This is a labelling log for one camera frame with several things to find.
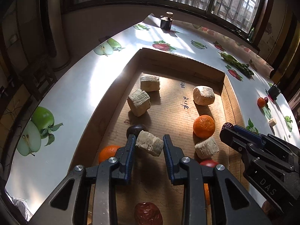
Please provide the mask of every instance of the wooden chair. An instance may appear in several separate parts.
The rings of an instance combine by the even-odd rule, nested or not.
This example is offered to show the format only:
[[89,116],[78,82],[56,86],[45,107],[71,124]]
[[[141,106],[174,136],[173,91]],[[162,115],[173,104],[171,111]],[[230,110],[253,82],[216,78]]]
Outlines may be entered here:
[[50,66],[49,56],[44,54],[34,63],[29,64],[21,73],[22,81],[30,94],[39,101],[57,82],[57,78]]

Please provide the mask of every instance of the small cube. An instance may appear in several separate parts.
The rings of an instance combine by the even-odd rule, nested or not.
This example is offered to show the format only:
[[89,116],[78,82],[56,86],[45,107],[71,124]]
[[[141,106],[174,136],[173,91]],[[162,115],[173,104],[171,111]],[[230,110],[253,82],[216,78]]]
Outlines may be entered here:
[[213,137],[201,141],[195,145],[195,151],[200,159],[205,159],[219,152],[219,147]]
[[276,119],[271,118],[271,119],[269,120],[269,125],[270,125],[270,127],[273,127],[273,126],[275,126],[276,124],[277,124]]
[[197,86],[193,90],[194,102],[197,105],[208,106],[215,101],[215,94],[208,86]]
[[141,90],[146,92],[159,91],[159,77],[155,75],[143,75],[141,77]]
[[159,157],[164,147],[164,142],[153,134],[142,130],[137,137],[135,146],[145,150],[154,157]]
[[131,92],[127,98],[128,105],[137,117],[143,115],[150,107],[150,96],[140,89]]

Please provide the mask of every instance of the cardboard tray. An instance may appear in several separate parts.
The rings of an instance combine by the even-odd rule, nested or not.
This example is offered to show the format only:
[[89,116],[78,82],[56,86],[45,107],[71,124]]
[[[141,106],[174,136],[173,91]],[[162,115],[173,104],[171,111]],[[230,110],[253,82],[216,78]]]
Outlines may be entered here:
[[[151,108],[140,117],[130,111],[127,97],[140,87],[140,76],[160,77],[160,91],[150,92]],[[214,90],[215,102],[199,106],[193,102],[195,86]],[[243,178],[240,155],[222,143],[219,134],[225,122],[244,127],[241,110],[227,76],[206,64],[152,49],[141,49],[113,82],[94,112],[74,154],[70,169],[77,164],[98,164],[98,153],[105,146],[126,144],[126,130],[144,124],[149,132],[162,139],[170,134],[173,145],[186,156],[197,159],[194,145],[200,140],[193,133],[193,122],[199,115],[215,120],[213,135],[220,151],[212,159],[223,164],[248,189]],[[153,157],[136,150],[132,180],[129,186],[116,188],[119,224],[134,224],[134,207],[140,202],[153,202],[160,209],[164,224],[180,224],[183,186],[172,186],[168,179],[163,153]]]

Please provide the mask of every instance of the orange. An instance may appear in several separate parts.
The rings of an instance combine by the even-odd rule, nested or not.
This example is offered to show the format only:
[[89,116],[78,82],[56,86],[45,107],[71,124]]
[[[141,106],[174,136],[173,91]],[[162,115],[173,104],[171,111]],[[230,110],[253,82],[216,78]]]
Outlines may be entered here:
[[197,117],[193,124],[193,131],[199,138],[207,139],[215,132],[216,125],[212,117],[202,115]]
[[209,197],[209,190],[208,190],[208,184],[204,184],[204,194],[205,194],[205,201],[206,205],[210,205],[210,197]]
[[117,149],[119,148],[120,146],[118,145],[109,145],[107,147],[104,147],[98,156],[99,164],[110,157],[114,157],[117,152]]

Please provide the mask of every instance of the blue gripper pad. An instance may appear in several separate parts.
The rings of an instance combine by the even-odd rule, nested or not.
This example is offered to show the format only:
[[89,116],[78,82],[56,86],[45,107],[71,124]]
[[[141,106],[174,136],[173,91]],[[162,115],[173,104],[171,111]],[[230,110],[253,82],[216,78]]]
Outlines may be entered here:
[[181,148],[173,146],[170,135],[163,136],[163,154],[165,156],[168,177],[173,185],[184,184],[188,177],[186,170],[180,167],[180,160],[184,157]]
[[136,137],[130,134],[127,139],[127,143],[124,147],[117,150],[115,157],[119,158],[120,166],[118,168],[118,174],[113,172],[113,177],[117,178],[122,184],[128,184],[131,180],[131,171],[134,163],[134,151],[135,151]]
[[171,145],[171,147],[173,147],[170,135],[165,134],[163,136],[163,154],[165,156],[165,162],[166,162],[166,167],[167,167],[167,171],[168,171],[168,177],[169,177],[169,180],[171,180],[171,183],[173,184],[174,180],[175,180],[174,165],[173,165],[169,145]]
[[240,127],[239,125],[233,126],[234,132],[242,135],[243,137],[247,138],[248,140],[252,141],[257,148],[262,148],[264,146],[262,138],[247,129]]

